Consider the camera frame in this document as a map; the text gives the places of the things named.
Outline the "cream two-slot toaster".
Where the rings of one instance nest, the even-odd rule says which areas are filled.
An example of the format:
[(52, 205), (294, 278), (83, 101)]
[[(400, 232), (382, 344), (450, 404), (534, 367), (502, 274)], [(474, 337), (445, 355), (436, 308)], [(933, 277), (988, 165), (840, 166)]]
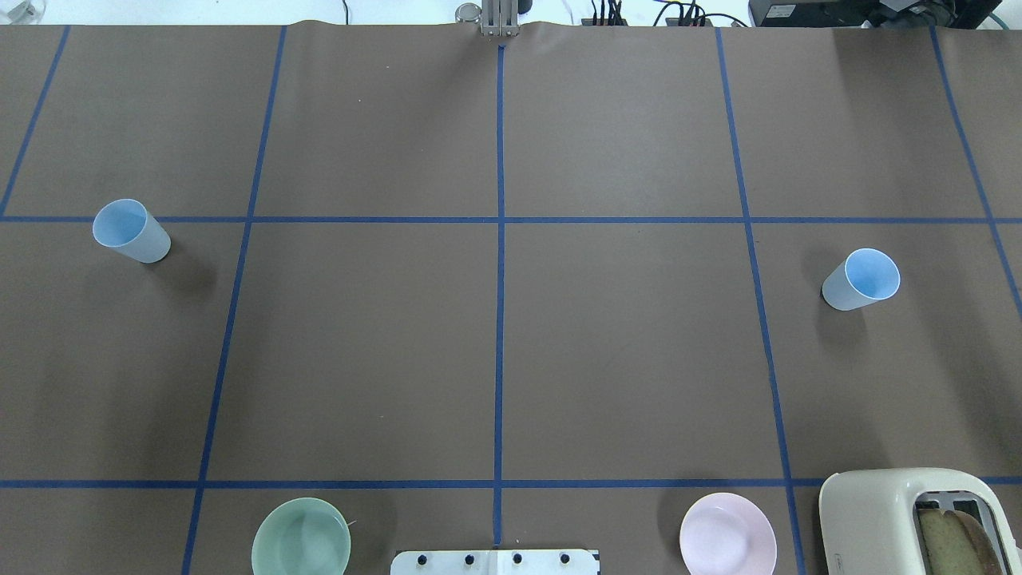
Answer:
[(1020, 572), (1020, 543), (992, 488), (943, 467), (832, 474), (818, 495), (822, 549), (830, 574), (930, 574), (917, 513), (959, 510), (985, 528), (1004, 574)]

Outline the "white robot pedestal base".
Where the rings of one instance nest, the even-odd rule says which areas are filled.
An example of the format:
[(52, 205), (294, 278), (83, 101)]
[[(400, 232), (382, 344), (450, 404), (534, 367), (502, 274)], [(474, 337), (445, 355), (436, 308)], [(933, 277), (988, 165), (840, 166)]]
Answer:
[(598, 552), (588, 549), (408, 550), (390, 574), (600, 574)]

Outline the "blue cup from toaster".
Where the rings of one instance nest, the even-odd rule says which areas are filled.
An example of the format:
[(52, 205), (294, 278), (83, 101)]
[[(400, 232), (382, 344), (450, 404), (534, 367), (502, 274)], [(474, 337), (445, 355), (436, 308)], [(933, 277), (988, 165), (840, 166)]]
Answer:
[(171, 237), (160, 222), (138, 200), (119, 199), (93, 219), (93, 239), (139, 263), (156, 263), (168, 255)]

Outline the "green plastic bowl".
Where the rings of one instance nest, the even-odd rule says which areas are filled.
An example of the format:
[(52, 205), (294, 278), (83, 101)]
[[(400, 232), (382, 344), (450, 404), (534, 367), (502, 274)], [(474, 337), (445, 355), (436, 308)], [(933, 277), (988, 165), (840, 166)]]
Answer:
[(343, 574), (353, 539), (349, 521), (320, 498), (296, 498), (272, 510), (252, 542), (256, 574)]

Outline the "pink plastic bowl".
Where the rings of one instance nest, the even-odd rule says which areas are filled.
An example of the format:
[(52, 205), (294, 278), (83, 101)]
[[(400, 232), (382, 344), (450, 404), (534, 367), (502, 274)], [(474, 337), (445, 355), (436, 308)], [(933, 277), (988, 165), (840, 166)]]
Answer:
[(679, 525), (679, 552), (690, 574), (774, 574), (778, 543), (766, 514), (738, 494), (708, 494)]

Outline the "blue cup near toaster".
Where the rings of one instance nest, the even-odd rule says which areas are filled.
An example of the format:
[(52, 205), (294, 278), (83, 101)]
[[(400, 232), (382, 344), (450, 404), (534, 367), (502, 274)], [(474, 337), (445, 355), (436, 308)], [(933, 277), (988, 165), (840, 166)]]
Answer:
[(833, 309), (852, 312), (893, 297), (900, 286), (899, 268), (886, 252), (860, 248), (830, 273), (821, 295)]

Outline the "toast bread slice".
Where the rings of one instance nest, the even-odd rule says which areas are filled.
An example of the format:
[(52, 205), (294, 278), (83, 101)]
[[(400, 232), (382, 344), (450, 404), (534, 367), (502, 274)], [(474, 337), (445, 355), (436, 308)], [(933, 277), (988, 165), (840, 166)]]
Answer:
[(992, 539), (971, 514), (923, 509), (917, 521), (930, 574), (1006, 573)]

